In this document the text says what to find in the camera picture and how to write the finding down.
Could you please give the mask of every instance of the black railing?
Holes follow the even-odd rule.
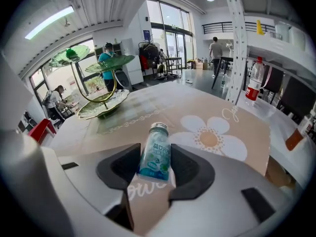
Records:
[[[246,31],[256,32],[257,31],[257,23],[253,22],[245,22]],[[220,22],[220,23],[212,23],[202,25],[204,29],[204,34],[211,34],[211,33],[232,33],[233,24],[232,22]],[[267,31],[275,33],[275,27],[270,25],[261,24],[261,28],[263,33]]]

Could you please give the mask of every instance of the daisy graphic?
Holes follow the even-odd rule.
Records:
[[[207,124],[194,115],[181,118],[181,124],[190,132],[178,132],[170,136],[170,142],[199,148],[218,155],[244,161],[247,158],[247,148],[237,137],[225,135],[229,123],[219,117],[211,117]]]

